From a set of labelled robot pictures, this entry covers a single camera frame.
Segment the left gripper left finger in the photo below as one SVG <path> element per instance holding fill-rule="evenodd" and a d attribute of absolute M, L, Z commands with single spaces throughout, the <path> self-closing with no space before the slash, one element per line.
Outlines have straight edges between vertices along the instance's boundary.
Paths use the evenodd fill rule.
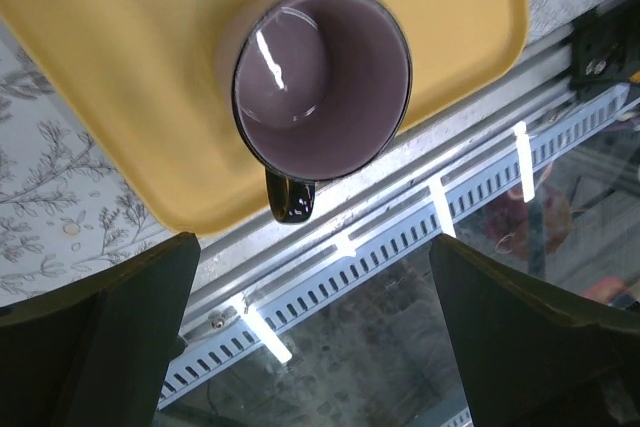
<path fill-rule="evenodd" d="M 151 425 L 200 253 L 180 233 L 2 307 L 2 425 Z"/>

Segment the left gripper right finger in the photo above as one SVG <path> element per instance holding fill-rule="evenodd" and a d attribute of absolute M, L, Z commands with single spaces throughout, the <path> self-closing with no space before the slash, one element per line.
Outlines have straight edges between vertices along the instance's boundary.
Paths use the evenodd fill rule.
<path fill-rule="evenodd" d="M 430 263 L 477 426 L 636 426 L 639 315 L 437 236 Z"/>

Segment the purple ceramic mug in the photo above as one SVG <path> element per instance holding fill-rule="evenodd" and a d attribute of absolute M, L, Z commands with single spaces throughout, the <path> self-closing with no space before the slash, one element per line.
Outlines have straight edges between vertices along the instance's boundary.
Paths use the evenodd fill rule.
<path fill-rule="evenodd" d="M 318 183 L 369 165 L 411 96 L 409 45 L 379 0 L 253 0 L 222 27 L 213 65 L 282 224 L 310 218 Z"/>

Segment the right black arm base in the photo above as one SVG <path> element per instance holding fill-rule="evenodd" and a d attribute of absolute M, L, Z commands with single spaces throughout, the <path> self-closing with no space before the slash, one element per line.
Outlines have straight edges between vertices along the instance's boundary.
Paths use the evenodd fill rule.
<path fill-rule="evenodd" d="M 600 14 L 591 9 L 573 23 L 570 89 L 579 102 L 616 84 L 639 89 L 639 3 Z"/>

